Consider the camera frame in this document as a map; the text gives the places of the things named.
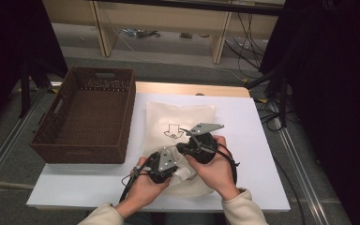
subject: white cloth bag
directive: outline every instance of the white cloth bag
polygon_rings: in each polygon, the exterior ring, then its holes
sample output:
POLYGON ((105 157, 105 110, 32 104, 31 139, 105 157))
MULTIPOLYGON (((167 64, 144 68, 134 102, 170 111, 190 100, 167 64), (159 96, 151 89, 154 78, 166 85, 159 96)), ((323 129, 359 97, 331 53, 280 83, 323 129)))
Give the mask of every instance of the white cloth bag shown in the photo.
POLYGON ((147 102, 142 155, 148 157, 167 147, 178 166, 169 187, 162 194, 198 197, 213 192, 178 153, 175 145, 189 140, 180 128, 190 130, 198 123, 214 123, 215 111, 214 105, 175 106, 147 102))

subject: white table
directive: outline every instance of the white table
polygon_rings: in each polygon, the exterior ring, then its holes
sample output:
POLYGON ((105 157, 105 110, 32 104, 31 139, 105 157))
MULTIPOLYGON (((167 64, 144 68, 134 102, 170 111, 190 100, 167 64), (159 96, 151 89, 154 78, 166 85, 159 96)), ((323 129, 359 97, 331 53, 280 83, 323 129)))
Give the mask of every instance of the white table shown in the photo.
MULTIPOLYGON (((216 105, 215 123, 225 128, 212 133, 226 137, 235 161, 240 162, 237 186, 248 188, 264 212, 290 210, 252 98, 147 93, 136 95, 125 164, 46 164, 27 205, 39 209, 93 209, 103 203, 118 203, 124 189, 121 180, 142 154, 147 101, 216 105)), ((198 198, 161 195, 143 211, 220 212, 220 201, 216 192, 198 198)))

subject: black drawing on bag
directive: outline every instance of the black drawing on bag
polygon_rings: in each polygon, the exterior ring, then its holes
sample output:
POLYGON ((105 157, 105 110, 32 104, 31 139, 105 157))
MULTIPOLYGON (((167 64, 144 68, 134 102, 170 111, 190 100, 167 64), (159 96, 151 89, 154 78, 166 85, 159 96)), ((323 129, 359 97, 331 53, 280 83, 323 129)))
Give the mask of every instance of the black drawing on bag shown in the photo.
POLYGON ((169 129, 163 133, 170 138, 178 139, 183 136, 184 131, 180 129, 180 125, 169 124, 169 129))

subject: floor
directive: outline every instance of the floor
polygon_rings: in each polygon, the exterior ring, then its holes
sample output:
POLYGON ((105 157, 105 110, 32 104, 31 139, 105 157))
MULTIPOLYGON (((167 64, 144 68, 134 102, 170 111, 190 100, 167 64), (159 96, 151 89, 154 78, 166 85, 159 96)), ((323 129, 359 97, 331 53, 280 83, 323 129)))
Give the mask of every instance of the floor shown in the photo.
MULTIPOLYGON (((160 32, 160 37, 130 37, 121 33, 112 55, 102 57, 96 36, 96 28, 54 24, 59 44, 69 67, 129 67, 135 68, 137 80, 155 82, 205 83, 214 85, 242 86, 246 79, 253 81, 262 76, 257 69, 232 52, 238 52, 242 37, 228 37, 229 45, 223 49, 220 63, 214 65, 209 38, 193 34, 192 38, 179 37, 177 33, 160 32)), ((267 40, 254 40, 262 50, 267 40)), ((242 54, 258 64, 245 42, 242 54)), ((255 52, 263 53, 255 47, 255 52)), ((266 83, 251 90, 253 98, 265 98, 266 83)), ((54 94, 43 97, 45 102, 35 109, 21 138, 16 141, 11 154, 0 168, 0 224, 77 224, 89 212, 71 210, 37 210, 26 206, 26 201, 38 180, 44 162, 29 147, 40 116, 46 112, 54 94)), ((7 106, 0 113, 0 148, 18 121, 21 96, 19 87, 13 89, 7 106)), ((256 103, 261 117, 276 110, 276 100, 256 103)), ((292 90, 289 91, 288 109, 292 109, 292 90)), ((285 192, 291 205, 286 213, 265 213, 269 224, 351 224, 336 193, 314 156, 303 126, 296 113, 287 114, 287 128, 275 131, 278 121, 262 120, 262 126, 285 192), (294 162, 294 155, 299 161, 294 162), (317 213, 316 197, 321 213, 317 213)))

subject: person's right hand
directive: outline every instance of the person's right hand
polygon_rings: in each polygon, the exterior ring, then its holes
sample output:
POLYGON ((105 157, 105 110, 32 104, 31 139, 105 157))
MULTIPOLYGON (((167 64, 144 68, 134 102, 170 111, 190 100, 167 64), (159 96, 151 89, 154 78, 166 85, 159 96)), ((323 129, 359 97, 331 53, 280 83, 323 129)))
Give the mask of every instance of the person's right hand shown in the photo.
MULTIPOLYGON (((226 139, 222 136, 214 136, 217 143, 227 146, 226 139)), ((230 153, 222 146, 218 145, 218 151, 226 154, 230 153)), ((239 195, 239 190, 233 182, 233 172, 230 162, 216 154, 215 157, 207 164, 201 164, 192 156, 186 155, 188 164, 194 168, 204 183, 211 189, 217 191, 223 200, 231 200, 239 195)))

